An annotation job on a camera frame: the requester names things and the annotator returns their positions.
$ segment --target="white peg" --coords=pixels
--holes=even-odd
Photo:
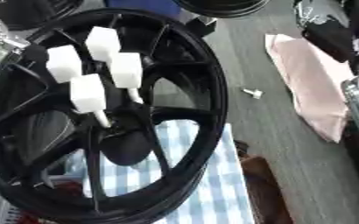
[[[95,26],[89,33],[86,46],[94,60],[109,63],[110,54],[119,53],[121,43],[114,29]]]
[[[263,96],[263,94],[264,94],[263,91],[258,90],[258,89],[249,90],[247,88],[243,88],[243,92],[253,96],[253,98],[255,98],[257,100],[261,99],[261,96]]]
[[[106,95],[99,74],[93,73],[75,77],[70,82],[71,101],[79,113],[94,113],[101,126],[109,128],[110,121],[103,112],[106,109]]]
[[[46,62],[46,68],[58,83],[82,76],[82,62],[74,46],[54,47],[47,52],[49,60]]]
[[[134,102],[143,103],[138,88],[141,87],[143,67],[140,54],[120,52],[110,54],[109,70],[117,88],[127,88]]]

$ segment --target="screw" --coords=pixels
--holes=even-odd
[[[243,88],[243,92],[244,92],[244,93],[247,93],[248,95],[253,96],[253,98],[255,98],[255,99],[257,99],[257,100],[261,99],[261,96],[264,94],[263,91],[258,90],[258,89],[256,89],[256,90],[249,90],[249,89],[247,89],[247,88]]]

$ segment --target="black wheel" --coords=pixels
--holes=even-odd
[[[239,18],[259,11],[270,0],[174,0],[182,8],[211,18]]]
[[[116,89],[107,67],[90,58],[83,43],[96,25],[116,28],[122,51],[141,54],[144,80],[140,94],[145,104],[131,101],[123,90]],[[15,206],[60,223],[151,223],[179,206],[197,186],[227,114],[225,79],[209,47],[169,18],[115,9],[93,10],[53,22],[30,41],[46,48],[74,45],[83,60],[83,73],[101,75],[108,100],[105,112],[117,125],[103,129],[93,116],[75,113],[69,84],[56,84],[45,65],[11,53],[0,64],[0,193]],[[187,93],[194,107],[154,106],[153,88],[161,79]],[[65,115],[74,131],[39,151],[32,144],[39,138],[36,123],[53,111]],[[170,167],[154,126],[177,119],[193,120],[200,130],[188,153]],[[142,133],[147,150],[157,156],[162,178],[135,192],[108,197],[100,181],[100,152],[116,160],[116,154],[110,153],[118,145],[110,149],[110,143],[135,132]],[[47,180],[53,170],[58,172],[61,161],[78,149],[85,152],[91,199],[70,194]],[[145,146],[137,149],[144,153]]]

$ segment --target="pink cloth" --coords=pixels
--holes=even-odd
[[[353,74],[305,39],[266,35],[265,47],[293,94],[298,115],[327,141],[339,143],[348,108],[341,83]]]

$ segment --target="checkered tablecloth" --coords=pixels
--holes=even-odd
[[[196,123],[185,120],[164,122],[156,127],[171,167],[187,153],[198,129]],[[159,163],[153,153],[145,161],[132,167],[112,164],[103,155],[101,164],[102,184],[108,196],[133,192],[161,177]],[[67,167],[70,173],[78,173],[84,177],[83,191],[91,197],[82,151],[78,151],[67,161]],[[176,211],[156,223],[253,224],[249,195],[244,181],[236,156],[231,126],[227,124],[194,193]]]

